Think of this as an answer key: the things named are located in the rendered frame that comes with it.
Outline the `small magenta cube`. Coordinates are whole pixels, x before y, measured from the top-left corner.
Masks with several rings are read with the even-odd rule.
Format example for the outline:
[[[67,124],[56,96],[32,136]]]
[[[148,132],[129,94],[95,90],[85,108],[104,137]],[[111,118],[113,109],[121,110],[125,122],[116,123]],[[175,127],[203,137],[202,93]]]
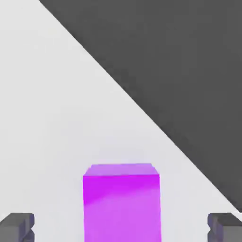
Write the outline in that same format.
[[[84,242],[162,242],[160,177],[150,163],[91,165],[83,203]]]

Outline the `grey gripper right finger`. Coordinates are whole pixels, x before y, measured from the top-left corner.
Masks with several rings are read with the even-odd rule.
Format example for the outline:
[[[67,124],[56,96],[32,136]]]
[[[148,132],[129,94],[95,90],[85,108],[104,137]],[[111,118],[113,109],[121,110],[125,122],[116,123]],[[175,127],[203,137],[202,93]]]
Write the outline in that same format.
[[[207,242],[242,242],[242,221],[232,213],[210,213]]]

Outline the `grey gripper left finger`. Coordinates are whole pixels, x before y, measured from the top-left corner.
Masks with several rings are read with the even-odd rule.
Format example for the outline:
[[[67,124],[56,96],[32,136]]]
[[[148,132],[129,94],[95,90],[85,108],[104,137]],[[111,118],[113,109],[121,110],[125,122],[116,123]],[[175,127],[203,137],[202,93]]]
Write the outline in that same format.
[[[10,213],[0,222],[0,242],[35,242],[33,213]]]

